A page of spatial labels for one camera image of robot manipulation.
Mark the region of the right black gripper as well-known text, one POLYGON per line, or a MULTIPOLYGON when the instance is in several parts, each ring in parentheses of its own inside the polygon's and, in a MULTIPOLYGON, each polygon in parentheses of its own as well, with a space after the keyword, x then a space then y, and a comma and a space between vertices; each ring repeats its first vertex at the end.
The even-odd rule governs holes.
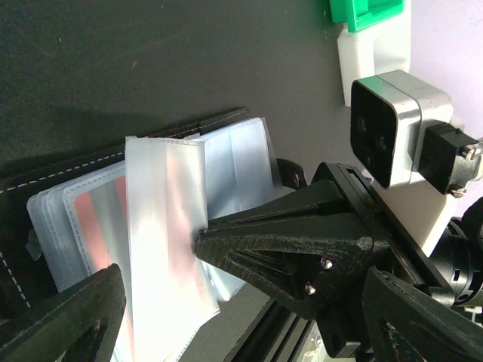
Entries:
POLYGON ((307 186, 301 165, 283 158, 276 164, 281 184, 297 191, 211 220, 195 243, 200 260, 302 318, 318 315, 334 358, 375 358, 362 308, 371 267, 452 306, 449 283, 359 171, 322 163, 307 186))

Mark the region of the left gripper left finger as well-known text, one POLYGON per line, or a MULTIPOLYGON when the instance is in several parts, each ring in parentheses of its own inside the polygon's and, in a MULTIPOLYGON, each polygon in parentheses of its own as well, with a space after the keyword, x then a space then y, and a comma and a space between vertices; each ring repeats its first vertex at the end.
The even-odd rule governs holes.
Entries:
POLYGON ((125 313, 118 265, 1 324, 2 361, 109 361, 125 313))

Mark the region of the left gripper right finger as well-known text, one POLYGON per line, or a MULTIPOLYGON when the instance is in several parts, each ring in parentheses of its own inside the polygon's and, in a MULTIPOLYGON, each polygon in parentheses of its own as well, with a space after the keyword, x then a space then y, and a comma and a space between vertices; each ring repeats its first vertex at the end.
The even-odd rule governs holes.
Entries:
POLYGON ((377 361, 481 361, 482 328, 371 267, 362 308, 377 361))

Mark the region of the black card holder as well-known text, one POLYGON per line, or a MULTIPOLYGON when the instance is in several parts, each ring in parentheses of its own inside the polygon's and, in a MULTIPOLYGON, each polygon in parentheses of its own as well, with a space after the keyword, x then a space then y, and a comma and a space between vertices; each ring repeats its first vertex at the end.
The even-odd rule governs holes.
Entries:
POLYGON ((244 109, 2 179, 1 359, 178 361, 244 285, 197 232, 278 184, 244 109))

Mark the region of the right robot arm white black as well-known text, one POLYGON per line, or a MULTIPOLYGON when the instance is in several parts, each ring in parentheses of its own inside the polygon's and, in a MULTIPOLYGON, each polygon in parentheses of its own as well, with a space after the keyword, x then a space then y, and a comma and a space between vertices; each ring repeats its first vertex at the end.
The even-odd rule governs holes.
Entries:
POLYGON ((425 255, 361 173, 297 164, 291 193, 211 220, 195 254, 317 323, 334 359, 480 361, 482 328, 458 312, 482 304, 482 215, 448 222, 425 255))

